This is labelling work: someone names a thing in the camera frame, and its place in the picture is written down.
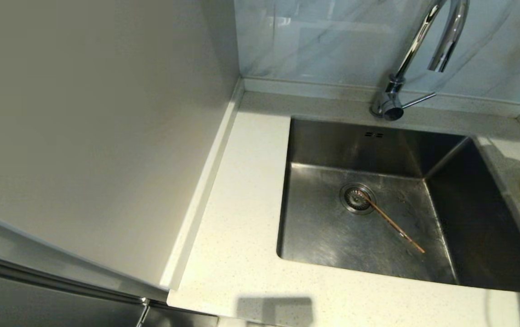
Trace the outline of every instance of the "chopstick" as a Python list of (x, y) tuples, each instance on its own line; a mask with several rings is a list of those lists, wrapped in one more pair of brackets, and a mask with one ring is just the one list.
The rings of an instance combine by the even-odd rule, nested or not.
[(367, 195), (363, 194), (363, 192), (361, 192), (361, 191), (359, 191), (359, 195), (361, 195), (361, 197), (364, 198), (371, 205), (371, 207), (374, 207), (374, 209), (377, 210), (377, 212), (381, 215), (381, 217), (383, 217), (385, 220), (387, 220), (387, 222), (389, 222), (389, 224), (393, 228), (395, 228), (404, 238), (406, 238), (408, 241), (410, 241), (410, 243), (413, 244), (420, 252), (426, 253), (426, 251), (424, 251), (424, 249), (422, 249), (421, 246), (419, 246), (414, 240), (412, 240), (410, 238), (410, 236), (407, 236), (407, 234), (404, 232), (404, 230), (401, 229), (395, 222), (393, 222), (391, 220), (391, 218), (389, 218), (389, 216), (385, 212), (383, 212), (382, 209), (380, 209), (375, 203), (373, 203), (367, 197)]

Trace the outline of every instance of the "stainless steel sink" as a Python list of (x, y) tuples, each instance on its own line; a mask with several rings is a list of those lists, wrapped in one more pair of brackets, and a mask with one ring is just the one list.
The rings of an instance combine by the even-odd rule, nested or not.
[[(400, 237), (360, 189), (413, 240)], [(520, 292), (520, 232), (472, 139), (293, 119), (278, 255)]]

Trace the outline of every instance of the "white countertop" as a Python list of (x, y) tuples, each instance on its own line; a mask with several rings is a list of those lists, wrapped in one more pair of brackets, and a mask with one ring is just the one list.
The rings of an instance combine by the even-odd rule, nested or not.
[(367, 108), (355, 101), (246, 93), (169, 305), (285, 326), (520, 326), (520, 293), (278, 257), (292, 115), (473, 136), (520, 219), (520, 124), (515, 119), (412, 107), (402, 119), (385, 122)]

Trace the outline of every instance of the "faucet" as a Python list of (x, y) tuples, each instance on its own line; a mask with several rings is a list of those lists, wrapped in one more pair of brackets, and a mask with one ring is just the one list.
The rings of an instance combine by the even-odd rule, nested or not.
[[(468, 15), (469, 1), (470, 0), (450, 0), (450, 16), (445, 25), (440, 43), (430, 61), (430, 65), (428, 66), (429, 70), (435, 72), (444, 71), (448, 64), (448, 60), (450, 60), (452, 52), (458, 43), (462, 29), (464, 28), (466, 15)], [(415, 54), (420, 49), (420, 45), (422, 44), (422, 41), (424, 41), (433, 21), (436, 19), (440, 9), (442, 9), (446, 2), (447, 0), (433, 0), (424, 17), (424, 21), (422, 21), (422, 25), (418, 29), (418, 33), (416, 33), (407, 54), (405, 54), (405, 58), (403, 58), (403, 61), (399, 66), (399, 69), (395, 74), (389, 75), (389, 83), (387, 84), (387, 87), (385, 87), (385, 91), (378, 93), (373, 105), (370, 107), (370, 113), (373, 116), (385, 118), (386, 120), (398, 120), (403, 116), (405, 108), (436, 96), (436, 93), (430, 93), (429, 95), (424, 95), (419, 99), (402, 105), (399, 98), (399, 91), (405, 83), (404, 76), (407, 69), (414, 59)]]

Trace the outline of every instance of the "backsplash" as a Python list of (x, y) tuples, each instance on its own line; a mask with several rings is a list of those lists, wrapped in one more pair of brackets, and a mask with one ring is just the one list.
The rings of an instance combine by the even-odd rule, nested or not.
[[(235, 0), (240, 70), (261, 77), (385, 86), (430, 0)], [(449, 11), (432, 25), (404, 89), (520, 102), (520, 1), (470, 0), (444, 73), (427, 70)]]

